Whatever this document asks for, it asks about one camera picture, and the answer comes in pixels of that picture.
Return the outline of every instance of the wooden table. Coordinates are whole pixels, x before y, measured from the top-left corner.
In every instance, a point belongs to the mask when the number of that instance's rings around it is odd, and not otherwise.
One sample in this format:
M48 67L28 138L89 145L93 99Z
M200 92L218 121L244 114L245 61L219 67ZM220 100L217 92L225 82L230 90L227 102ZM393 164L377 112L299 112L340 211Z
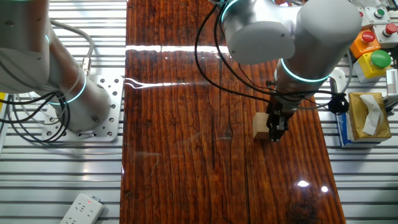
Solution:
M220 91L199 74L193 45L211 7L127 3L121 223L344 223L318 112L296 113L278 143L254 141L252 119L267 104ZM200 40L205 72L223 87L267 97L221 63L214 18ZM264 85L275 66L244 69Z

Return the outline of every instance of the teal light ring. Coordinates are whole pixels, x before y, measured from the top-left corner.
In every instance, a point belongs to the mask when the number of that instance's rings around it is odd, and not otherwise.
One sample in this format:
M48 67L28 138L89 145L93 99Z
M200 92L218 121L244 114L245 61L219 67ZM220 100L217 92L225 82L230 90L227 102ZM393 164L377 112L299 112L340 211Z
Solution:
M293 72L291 72L291 71L287 68L287 66L286 66L286 64L285 64L283 58L280 60L280 62L281 62L281 64L282 64L282 67L284 68L285 72L287 72L291 77L293 77L293 78L295 78L295 79L298 79L298 80L300 80L300 81L303 81L303 82L311 82L311 83L314 83L314 82L322 82L322 81L325 81L325 80L330 76L330 74L329 74L328 76L323 77L323 78L320 78L320 79L317 79L317 80L309 80L309 79L306 79L306 78L302 78L302 77L300 77L300 76L294 74Z
M72 99L68 100L67 103L71 103L73 100L77 99L83 93L83 91L85 90L86 84L87 84L87 77L85 75L84 75L84 77L85 77L85 84L83 85L83 88L80 90L79 94L77 94ZM60 103L51 103L51 102L49 102L49 103L52 104L52 105L60 105Z
M221 15L221 23L224 22L224 16L225 16L226 11L227 11L234 3L236 3L237 1L239 1L239 0L233 0L233 1L231 1L230 3L228 3L228 4L226 5L226 7L225 7L225 9L224 9L224 11L223 11L223 14Z

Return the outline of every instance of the red button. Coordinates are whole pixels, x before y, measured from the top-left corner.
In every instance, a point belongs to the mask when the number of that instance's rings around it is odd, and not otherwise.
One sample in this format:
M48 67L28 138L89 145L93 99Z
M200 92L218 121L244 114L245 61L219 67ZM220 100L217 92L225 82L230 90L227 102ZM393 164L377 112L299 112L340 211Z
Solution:
M362 33L362 39L365 42L370 43L370 42L374 41L375 38L376 37L374 36L374 34L372 32L370 32L370 31L366 31L366 32Z
M397 30L398 30L398 28L397 28L397 26L395 24L388 24L386 26L386 33L389 34L389 35L397 32Z

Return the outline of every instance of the power strip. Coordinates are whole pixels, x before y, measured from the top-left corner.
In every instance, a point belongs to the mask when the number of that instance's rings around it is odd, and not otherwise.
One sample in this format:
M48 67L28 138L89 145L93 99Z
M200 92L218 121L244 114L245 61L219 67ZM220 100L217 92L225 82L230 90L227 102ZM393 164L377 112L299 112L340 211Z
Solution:
M103 204L79 194L60 224L94 224L103 210Z

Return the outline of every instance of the blue box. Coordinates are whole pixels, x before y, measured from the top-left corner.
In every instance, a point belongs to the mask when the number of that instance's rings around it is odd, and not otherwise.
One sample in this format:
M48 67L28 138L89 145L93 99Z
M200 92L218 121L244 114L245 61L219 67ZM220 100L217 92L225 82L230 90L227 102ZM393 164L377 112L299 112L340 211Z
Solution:
M338 134L339 134L339 142L342 148L373 148L380 144L379 142L352 142L353 133L351 130L351 124L349 123L349 115L348 113L344 113L341 115L336 115L337 126L338 126Z

